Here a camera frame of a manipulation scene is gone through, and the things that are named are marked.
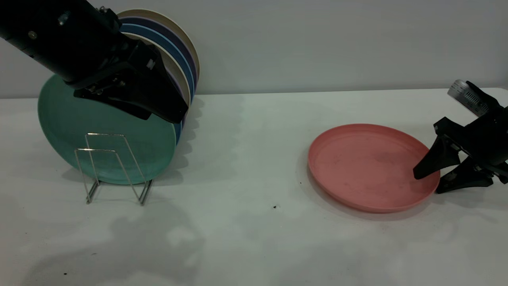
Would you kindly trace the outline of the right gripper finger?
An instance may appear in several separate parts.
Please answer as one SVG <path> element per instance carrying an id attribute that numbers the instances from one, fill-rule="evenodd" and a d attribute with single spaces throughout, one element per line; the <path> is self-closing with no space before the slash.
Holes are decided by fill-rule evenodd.
<path id="1" fill-rule="evenodd" d="M 470 187 L 488 187 L 493 184 L 493 177 L 492 172 L 482 169 L 471 157 L 467 157 L 440 178 L 435 193 L 442 194 Z"/>
<path id="2" fill-rule="evenodd" d="M 437 136 L 429 151 L 413 168 L 414 178 L 420 180 L 443 168 L 459 165 L 460 150 L 449 136 Z"/>

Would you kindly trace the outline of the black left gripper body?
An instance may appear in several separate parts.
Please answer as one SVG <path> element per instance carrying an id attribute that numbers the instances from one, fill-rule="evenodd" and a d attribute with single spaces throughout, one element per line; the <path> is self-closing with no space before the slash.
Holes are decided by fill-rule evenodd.
<path id="1" fill-rule="evenodd" d="M 150 46 L 118 33 L 93 59 L 90 68 L 80 67 L 80 75 L 65 83 L 82 98 L 129 98 L 139 83 L 150 77 Z"/>

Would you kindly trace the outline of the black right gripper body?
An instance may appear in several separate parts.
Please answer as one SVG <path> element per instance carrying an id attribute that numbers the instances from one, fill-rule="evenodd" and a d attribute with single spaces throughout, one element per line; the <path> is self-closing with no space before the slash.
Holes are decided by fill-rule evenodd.
<path id="1" fill-rule="evenodd" d="M 459 151 L 461 163 L 471 157 L 501 183 L 507 183 L 507 108 L 497 107 L 462 126 L 444 117 L 434 124 L 437 136 L 449 136 Z"/>

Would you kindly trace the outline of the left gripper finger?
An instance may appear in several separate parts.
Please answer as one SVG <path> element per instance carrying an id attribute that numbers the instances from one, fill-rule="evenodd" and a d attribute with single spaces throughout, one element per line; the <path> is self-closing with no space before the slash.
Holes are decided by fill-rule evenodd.
<path id="1" fill-rule="evenodd" d="M 147 94 L 125 85 L 93 85 L 76 89 L 74 97 L 109 105 L 142 120 L 147 120 L 154 114 Z"/>
<path id="2" fill-rule="evenodd" d="M 132 58 L 140 89 L 140 99 L 135 103 L 165 121 L 180 123 L 188 105 L 168 75 L 161 52 L 141 40 L 132 42 L 136 44 Z"/>

